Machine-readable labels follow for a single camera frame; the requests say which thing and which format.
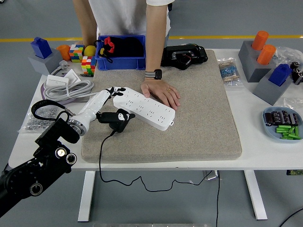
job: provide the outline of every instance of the beige felt mat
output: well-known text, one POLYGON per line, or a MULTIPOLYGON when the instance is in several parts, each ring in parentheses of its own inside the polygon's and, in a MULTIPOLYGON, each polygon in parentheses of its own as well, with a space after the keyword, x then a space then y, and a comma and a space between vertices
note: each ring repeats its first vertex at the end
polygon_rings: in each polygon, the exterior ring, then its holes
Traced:
MULTIPOLYGON (((174 124, 160 131, 134 118, 122 133, 106 140, 102 163, 149 163, 195 160, 233 160, 241 156, 241 144, 226 97, 215 54, 186 70, 163 68, 163 79, 181 94, 174 124)), ((142 70, 95 72, 94 92, 108 87, 129 87, 142 93, 142 70)), ((116 112, 109 99, 101 112, 116 112)), ((82 158, 97 163, 102 140, 111 133, 97 120, 83 137, 82 158)))

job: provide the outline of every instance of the wristwatch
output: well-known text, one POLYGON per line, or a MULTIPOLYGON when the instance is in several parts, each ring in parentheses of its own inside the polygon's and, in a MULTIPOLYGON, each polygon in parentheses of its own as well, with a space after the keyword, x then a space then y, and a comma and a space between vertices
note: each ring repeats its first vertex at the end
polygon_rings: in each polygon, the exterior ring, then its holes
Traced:
POLYGON ((155 70, 154 72, 145 72, 146 78, 155 78, 161 79, 162 78, 162 70, 155 70))

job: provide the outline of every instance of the person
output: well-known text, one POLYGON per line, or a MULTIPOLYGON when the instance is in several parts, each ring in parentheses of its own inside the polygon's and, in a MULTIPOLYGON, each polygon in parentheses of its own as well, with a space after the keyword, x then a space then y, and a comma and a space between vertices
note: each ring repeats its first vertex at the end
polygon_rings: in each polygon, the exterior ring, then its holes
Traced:
MULTIPOLYGON (((160 69, 165 37, 170 29, 168 4, 174 0, 73 0, 83 44, 93 45, 98 35, 146 35, 146 72, 160 69)), ((151 93, 177 110, 178 90, 162 79, 145 77, 145 97, 151 93)))

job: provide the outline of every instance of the yellow ball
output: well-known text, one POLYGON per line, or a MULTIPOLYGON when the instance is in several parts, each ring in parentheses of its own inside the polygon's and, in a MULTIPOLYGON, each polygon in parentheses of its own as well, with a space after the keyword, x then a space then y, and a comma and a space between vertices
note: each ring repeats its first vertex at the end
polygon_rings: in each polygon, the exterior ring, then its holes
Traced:
POLYGON ((84 49, 84 56, 92 57, 92 56, 95 56, 95 53, 96 53, 95 46, 90 45, 84 49))

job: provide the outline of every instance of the black camera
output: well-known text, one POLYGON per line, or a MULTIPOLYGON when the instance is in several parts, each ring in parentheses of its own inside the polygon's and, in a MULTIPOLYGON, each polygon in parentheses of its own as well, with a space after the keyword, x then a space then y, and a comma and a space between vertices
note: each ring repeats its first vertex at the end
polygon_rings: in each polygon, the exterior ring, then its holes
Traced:
POLYGON ((163 50, 161 66, 185 70, 192 64, 202 64, 207 60, 205 49, 197 44, 167 46, 163 50))

